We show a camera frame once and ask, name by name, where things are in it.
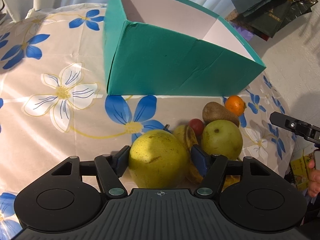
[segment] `small orange fruit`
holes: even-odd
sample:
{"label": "small orange fruit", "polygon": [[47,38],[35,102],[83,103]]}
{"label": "small orange fruit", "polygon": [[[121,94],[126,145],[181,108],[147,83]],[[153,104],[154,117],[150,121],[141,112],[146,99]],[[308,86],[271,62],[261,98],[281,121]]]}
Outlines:
{"label": "small orange fruit", "polygon": [[229,97],[224,106],[230,112],[233,112],[236,116],[241,116],[247,107],[241,97],[238,96]]}

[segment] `red fruit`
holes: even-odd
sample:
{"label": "red fruit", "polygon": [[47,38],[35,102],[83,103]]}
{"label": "red fruit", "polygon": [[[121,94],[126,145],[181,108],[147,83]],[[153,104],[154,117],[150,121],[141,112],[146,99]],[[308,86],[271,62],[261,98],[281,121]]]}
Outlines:
{"label": "red fruit", "polygon": [[200,136],[203,132],[204,125],[200,119],[192,119],[188,124],[195,132],[196,136]]}

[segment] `floral tablecloth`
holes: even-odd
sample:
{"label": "floral tablecloth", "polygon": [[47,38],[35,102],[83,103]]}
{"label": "floral tablecloth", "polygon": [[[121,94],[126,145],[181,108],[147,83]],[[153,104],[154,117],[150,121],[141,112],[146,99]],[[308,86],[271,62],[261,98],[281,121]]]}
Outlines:
{"label": "floral tablecloth", "polygon": [[[226,100],[107,96],[102,56],[105,10],[94,5],[33,12],[28,19],[0,28],[1,240],[20,228],[12,220],[11,192],[18,193],[68,156],[86,161],[115,153],[149,130],[165,124],[173,130],[192,118],[201,119],[206,103]],[[240,96],[248,106],[240,117],[240,157],[253,156],[284,176],[295,137],[271,125],[269,115],[288,114],[286,102],[265,73]],[[84,181],[97,184],[94,178]],[[121,181],[128,191],[135,187],[128,172]]]}

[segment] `silver screw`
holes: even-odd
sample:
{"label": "silver screw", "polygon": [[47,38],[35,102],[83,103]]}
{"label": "silver screw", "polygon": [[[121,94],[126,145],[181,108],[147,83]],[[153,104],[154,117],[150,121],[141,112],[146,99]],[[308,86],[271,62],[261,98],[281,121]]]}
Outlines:
{"label": "silver screw", "polygon": [[111,190],[109,190],[109,194],[113,196],[120,196],[124,193],[124,190],[119,187],[114,187]]}
{"label": "silver screw", "polygon": [[208,196],[208,195],[211,195],[213,191],[208,187],[201,187],[201,188],[198,188],[197,192],[199,195]]}

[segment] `open cardboard box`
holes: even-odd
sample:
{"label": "open cardboard box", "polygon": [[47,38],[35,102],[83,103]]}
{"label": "open cardboard box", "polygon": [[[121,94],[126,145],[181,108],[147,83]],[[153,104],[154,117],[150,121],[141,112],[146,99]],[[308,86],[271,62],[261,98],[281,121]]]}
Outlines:
{"label": "open cardboard box", "polygon": [[214,12],[189,0],[109,0],[109,95],[230,96],[265,65]]}

